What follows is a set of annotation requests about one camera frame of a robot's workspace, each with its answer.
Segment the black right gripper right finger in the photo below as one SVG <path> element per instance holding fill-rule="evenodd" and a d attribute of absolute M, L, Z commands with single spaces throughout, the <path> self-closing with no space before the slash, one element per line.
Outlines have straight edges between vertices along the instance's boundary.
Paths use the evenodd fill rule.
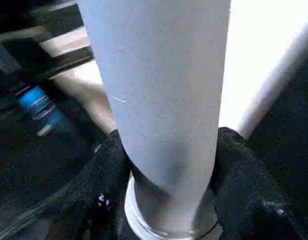
<path fill-rule="evenodd" d="M 292 204 L 236 131 L 220 127 L 209 187 L 222 240 L 308 240 Z"/>

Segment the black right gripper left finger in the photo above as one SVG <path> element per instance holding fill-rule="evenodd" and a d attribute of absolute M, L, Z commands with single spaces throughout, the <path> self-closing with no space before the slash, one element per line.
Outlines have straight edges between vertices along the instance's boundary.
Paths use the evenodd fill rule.
<path fill-rule="evenodd" d="M 87 184 L 65 201 L 48 240 L 122 240 L 130 160 L 119 132 L 112 131 L 83 175 Z"/>

